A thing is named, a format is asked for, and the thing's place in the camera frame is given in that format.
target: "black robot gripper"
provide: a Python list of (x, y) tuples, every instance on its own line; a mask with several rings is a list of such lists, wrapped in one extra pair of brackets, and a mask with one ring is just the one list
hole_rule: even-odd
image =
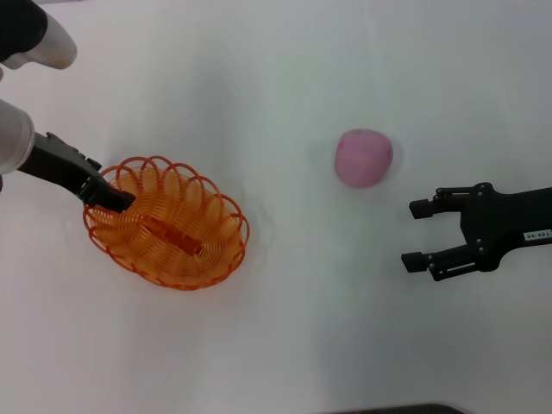
[(516, 248), (552, 243), (552, 188), (501, 194), (491, 184), (439, 188), (431, 201), (410, 203), (415, 219), (459, 212), (466, 244), (441, 252), (403, 254), (409, 273), (430, 270), (435, 281), (491, 272)]

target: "pink ball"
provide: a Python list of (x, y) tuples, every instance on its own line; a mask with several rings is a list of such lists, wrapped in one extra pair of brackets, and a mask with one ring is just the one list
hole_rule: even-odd
[(383, 178), (392, 159), (389, 138), (371, 129), (352, 129), (337, 146), (337, 175), (352, 187), (369, 187)]

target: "white table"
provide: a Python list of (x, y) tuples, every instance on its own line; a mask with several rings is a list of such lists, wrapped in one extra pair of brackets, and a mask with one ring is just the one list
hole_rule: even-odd
[[(549, 412), (550, 247), (435, 283), (400, 255), (462, 243), (411, 200), (552, 185), (550, 2), (90, 0), (45, 6), (66, 71), (0, 97), (110, 165), (162, 154), (245, 210), (248, 256), (177, 292), (94, 248), (81, 204), (20, 173), (0, 195), (0, 411), (280, 414), (441, 401)], [(333, 172), (347, 129), (395, 141), (390, 176)]]

